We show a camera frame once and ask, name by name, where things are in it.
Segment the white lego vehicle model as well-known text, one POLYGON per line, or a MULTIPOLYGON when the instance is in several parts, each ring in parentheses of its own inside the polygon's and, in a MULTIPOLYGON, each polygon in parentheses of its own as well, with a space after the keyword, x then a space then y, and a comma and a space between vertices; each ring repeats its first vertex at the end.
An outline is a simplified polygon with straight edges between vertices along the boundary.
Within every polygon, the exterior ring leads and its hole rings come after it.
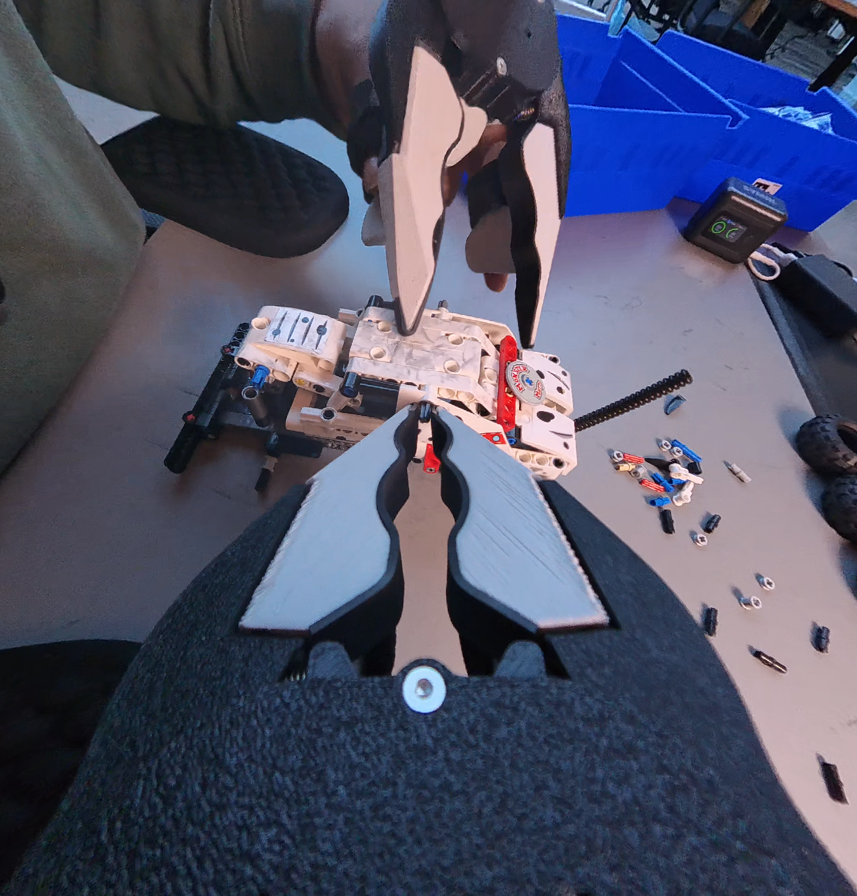
POLYGON ((571 376, 560 358, 520 349, 500 322, 454 313, 442 302, 404 336, 390 303, 377 296, 335 317, 267 306, 221 348, 164 465, 180 474, 202 442, 226 428, 245 429, 265 438, 255 485, 264 491, 281 455, 349 450, 398 411, 426 402, 535 477, 554 480, 577 464, 579 432, 691 383, 681 370, 573 420, 571 376))

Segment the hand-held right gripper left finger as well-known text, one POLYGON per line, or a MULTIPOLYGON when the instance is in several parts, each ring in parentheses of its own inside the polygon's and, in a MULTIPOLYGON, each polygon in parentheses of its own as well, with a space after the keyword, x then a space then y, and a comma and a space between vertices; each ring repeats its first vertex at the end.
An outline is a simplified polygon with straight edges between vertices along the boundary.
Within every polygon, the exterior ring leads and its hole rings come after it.
POLYGON ((334 641, 349 652, 393 635, 403 602, 394 518, 409 496, 419 423, 418 407, 403 409, 311 477, 240 631, 334 641))

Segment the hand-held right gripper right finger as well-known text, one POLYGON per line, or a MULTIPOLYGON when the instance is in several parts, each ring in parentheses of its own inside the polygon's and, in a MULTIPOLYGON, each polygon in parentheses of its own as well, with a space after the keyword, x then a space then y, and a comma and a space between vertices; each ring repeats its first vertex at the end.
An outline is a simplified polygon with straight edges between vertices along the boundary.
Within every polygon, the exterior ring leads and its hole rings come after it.
POLYGON ((432 420, 454 516, 446 599, 463 638, 540 638, 610 618, 533 475, 450 412, 432 420))

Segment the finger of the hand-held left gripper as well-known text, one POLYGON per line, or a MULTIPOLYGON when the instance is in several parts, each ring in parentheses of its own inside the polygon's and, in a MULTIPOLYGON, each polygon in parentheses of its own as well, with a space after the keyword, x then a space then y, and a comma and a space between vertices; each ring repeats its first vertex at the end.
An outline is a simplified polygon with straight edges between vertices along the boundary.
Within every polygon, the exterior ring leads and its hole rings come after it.
POLYGON ((534 347, 561 223, 555 134, 536 123, 512 133, 467 190, 467 263, 476 273, 515 275, 519 340, 534 347))
POLYGON ((414 47, 400 146, 381 165, 386 259, 402 335, 419 326, 434 278, 434 234, 445 209, 442 176, 463 126, 462 103, 442 62, 414 47))

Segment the black digital timer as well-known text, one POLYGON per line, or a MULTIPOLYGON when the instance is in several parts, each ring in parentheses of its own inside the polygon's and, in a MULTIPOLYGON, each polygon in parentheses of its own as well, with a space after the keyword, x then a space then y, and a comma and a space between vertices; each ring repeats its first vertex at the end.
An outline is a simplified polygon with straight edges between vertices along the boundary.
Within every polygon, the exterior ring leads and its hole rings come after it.
POLYGON ((730 263, 743 263, 785 224, 783 200, 730 176, 681 230, 693 245, 730 263))

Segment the person's left hand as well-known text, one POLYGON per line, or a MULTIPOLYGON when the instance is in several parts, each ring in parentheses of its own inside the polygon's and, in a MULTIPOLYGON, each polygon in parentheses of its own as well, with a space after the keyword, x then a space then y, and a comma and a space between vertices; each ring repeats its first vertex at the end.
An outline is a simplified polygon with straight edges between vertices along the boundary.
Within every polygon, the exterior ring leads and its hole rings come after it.
POLYGON ((369 75, 369 38, 382 1, 314 2, 311 24, 314 79, 333 123, 346 138, 355 87, 369 75))

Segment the cluster of small lego pieces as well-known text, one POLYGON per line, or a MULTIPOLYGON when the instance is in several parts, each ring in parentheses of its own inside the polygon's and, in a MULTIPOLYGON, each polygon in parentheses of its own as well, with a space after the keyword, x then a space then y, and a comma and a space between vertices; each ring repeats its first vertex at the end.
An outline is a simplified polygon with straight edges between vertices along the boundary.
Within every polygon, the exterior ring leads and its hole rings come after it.
POLYGON ((646 504, 657 510, 666 535, 677 531, 673 512, 689 505, 703 485, 702 456, 678 439, 656 439, 658 454, 638 455, 609 449, 614 471, 631 476, 645 491, 646 504))

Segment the person's left forearm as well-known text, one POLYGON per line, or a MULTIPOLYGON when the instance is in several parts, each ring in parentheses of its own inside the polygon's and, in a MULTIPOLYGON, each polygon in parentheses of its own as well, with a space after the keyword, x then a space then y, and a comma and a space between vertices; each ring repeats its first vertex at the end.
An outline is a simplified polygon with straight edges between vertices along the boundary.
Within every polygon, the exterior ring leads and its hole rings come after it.
POLYGON ((342 126, 315 76, 308 1, 16 1, 54 75, 183 122, 342 126))

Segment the person's green sweatshirt torso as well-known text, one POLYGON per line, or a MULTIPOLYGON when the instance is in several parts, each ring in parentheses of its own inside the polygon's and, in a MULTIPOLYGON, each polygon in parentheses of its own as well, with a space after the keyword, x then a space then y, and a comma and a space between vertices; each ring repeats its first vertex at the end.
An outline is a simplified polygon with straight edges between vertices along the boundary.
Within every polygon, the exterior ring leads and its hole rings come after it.
POLYGON ((143 232, 14 3, 0 2, 0 475, 107 329, 143 232))

